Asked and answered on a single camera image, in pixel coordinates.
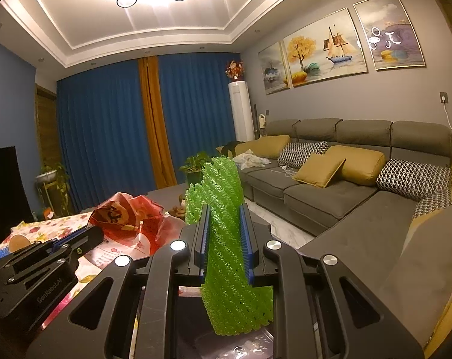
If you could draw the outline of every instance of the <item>yellow tree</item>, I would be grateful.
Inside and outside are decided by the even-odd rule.
[[[289,62],[295,62],[299,59],[301,71],[304,70],[303,60],[312,55],[315,51],[316,41],[311,38],[305,38],[302,35],[292,38],[287,45],[287,58]]]

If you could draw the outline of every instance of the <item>electrical socket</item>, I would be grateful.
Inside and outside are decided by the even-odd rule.
[[[439,94],[441,96],[441,104],[442,103],[449,104],[449,97],[448,97],[447,93],[446,92],[440,92]]]

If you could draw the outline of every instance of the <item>television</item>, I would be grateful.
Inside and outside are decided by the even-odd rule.
[[[14,147],[0,148],[0,243],[11,227],[33,221],[26,199]]]

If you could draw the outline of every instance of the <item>houndstooth pillow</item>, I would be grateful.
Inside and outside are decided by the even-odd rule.
[[[324,155],[329,147],[327,142],[317,143],[289,143],[278,156],[279,166],[301,168],[312,153]]]
[[[445,209],[449,205],[452,205],[452,191],[450,189],[440,190],[419,201],[412,218],[415,219],[424,214]]]
[[[440,190],[450,189],[452,170],[441,166],[391,159],[381,170],[376,182],[381,190],[419,201]]]

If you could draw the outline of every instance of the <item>painting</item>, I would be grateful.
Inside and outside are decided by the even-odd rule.
[[[347,8],[289,35],[284,45],[294,87],[368,71]]]
[[[365,0],[354,4],[376,70],[425,67],[424,56],[401,0]]]
[[[267,47],[259,53],[262,77],[266,94],[289,89],[281,42]]]

